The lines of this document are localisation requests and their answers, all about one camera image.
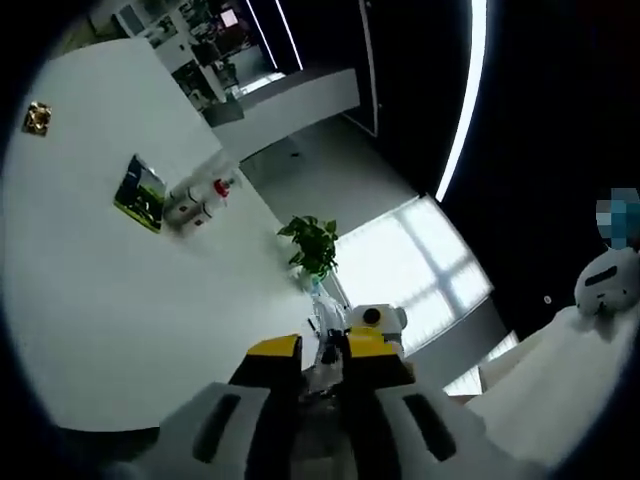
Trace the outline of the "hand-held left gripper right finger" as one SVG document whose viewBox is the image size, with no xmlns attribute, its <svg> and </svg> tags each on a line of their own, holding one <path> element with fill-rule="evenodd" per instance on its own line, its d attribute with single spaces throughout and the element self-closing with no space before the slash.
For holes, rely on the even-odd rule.
<svg viewBox="0 0 640 480">
<path fill-rule="evenodd" d="M 361 479 L 484 479 L 489 444 L 480 419 L 420 384 L 371 328 L 344 341 L 343 416 Z"/>
</svg>

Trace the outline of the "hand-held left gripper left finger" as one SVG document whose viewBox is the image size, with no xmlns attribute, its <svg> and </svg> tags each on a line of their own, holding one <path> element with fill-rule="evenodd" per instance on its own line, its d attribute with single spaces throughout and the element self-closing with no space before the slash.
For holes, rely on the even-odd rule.
<svg viewBox="0 0 640 480">
<path fill-rule="evenodd" d="M 161 423 L 161 469 L 178 479 L 289 479 L 302 385 L 302 337 L 263 340 L 226 383 Z"/>
</svg>

